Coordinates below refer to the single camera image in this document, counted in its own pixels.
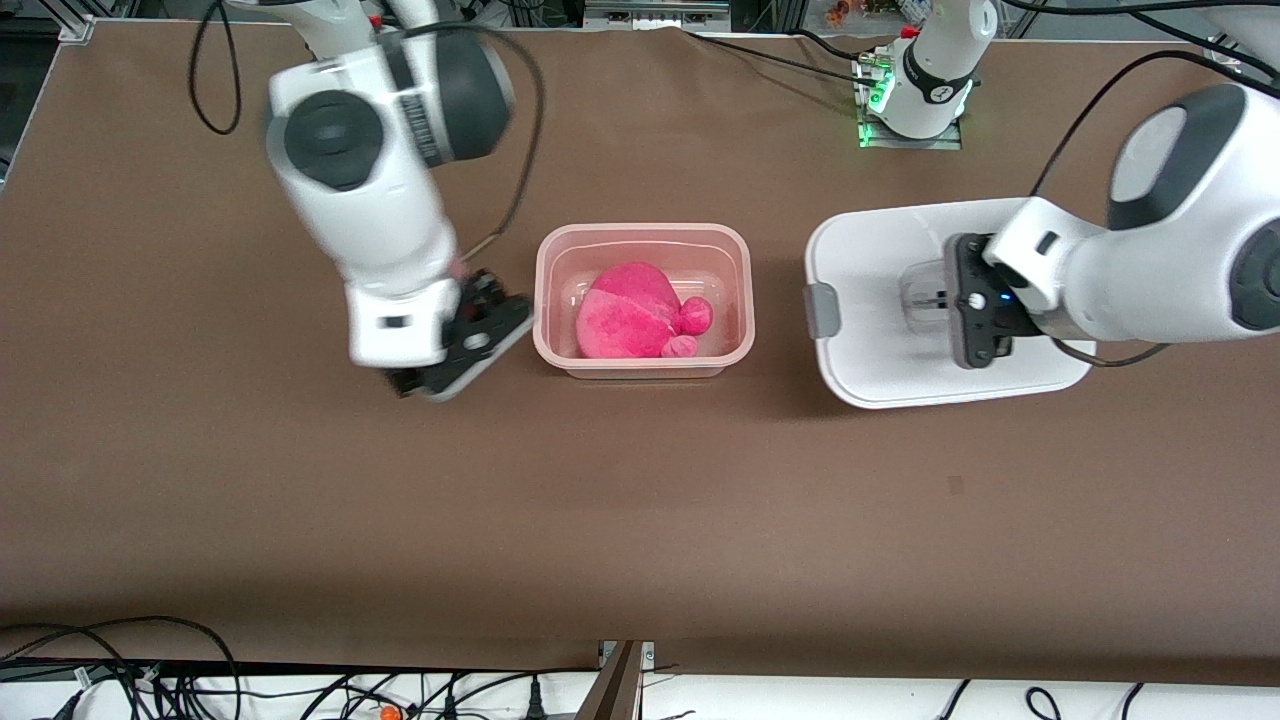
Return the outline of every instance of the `brown tabletop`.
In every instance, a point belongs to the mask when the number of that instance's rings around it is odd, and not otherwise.
[[[264,156],[265,82],[301,42],[236,28],[244,123],[218,137],[187,104],[191,33],[101,23],[64,47],[0,195],[3,619],[172,612],[244,660],[581,665],[635,637],[685,671],[1280,683],[1280,337],[1056,395],[859,411],[805,334],[823,219],[1025,192],[1149,46],[997,44],[964,151],[922,152],[859,150],[837,81],[677,31],[521,35],[548,126],[484,263],[527,291],[559,225],[723,223],[753,254],[758,338],[669,387],[573,380],[526,341],[438,406],[349,364],[338,275]],[[201,92],[221,122],[218,37]],[[525,147],[508,65],[500,150],[435,173],[463,243]],[[1128,128],[1206,81],[1170,63],[1125,81],[1051,199],[1098,220]]]

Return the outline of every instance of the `plush ear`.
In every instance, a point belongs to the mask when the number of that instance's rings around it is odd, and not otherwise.
[[[676,332],[680,334],[703,334],[712,327],[712,304],[701,297],[690,297],[680,307],[680,325]]]
[[[698,355],[698,338],[677,334],[662,346],[663,357],[692,357]]]

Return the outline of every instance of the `stuffed animal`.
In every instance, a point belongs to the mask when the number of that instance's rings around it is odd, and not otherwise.
[[[712,325],[712,305],[684,305],[662,270],[648,263],[614,265],[595,278],[577,311],[584,357],[692,357]]]

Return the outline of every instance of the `plastic bin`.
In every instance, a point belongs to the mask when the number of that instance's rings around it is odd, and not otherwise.
[[[698,337],[695,357],[593,360],[577,348],[575,322],[600,273],[622,263],[650,263],[671,278],[684,302],[712,304],[712,327]],[[751,259],[730,228],[699,223],[566,225],[538,250],[534,346],[552,365],[582,379],[709,378],[741,360],[755,341]]]

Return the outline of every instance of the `plug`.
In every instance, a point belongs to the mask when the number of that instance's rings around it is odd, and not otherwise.
[[[547,720],[547,711],[543,710],[543,684],[538,682],[538,675],[534,675],[529,684],[529,712],[525,714],[525,720]]]
[[[458,720],[458,701],[453,700],[453,683],[449,683],[449,692],[444,696],[444,711],[440,720]]]
[[[51,720],[72,720],[76,716],[76,706],[79,705],[79,698],[84,697],[84,691],[78,691],[72,697],[67,698],[58,712],[54,714]]]

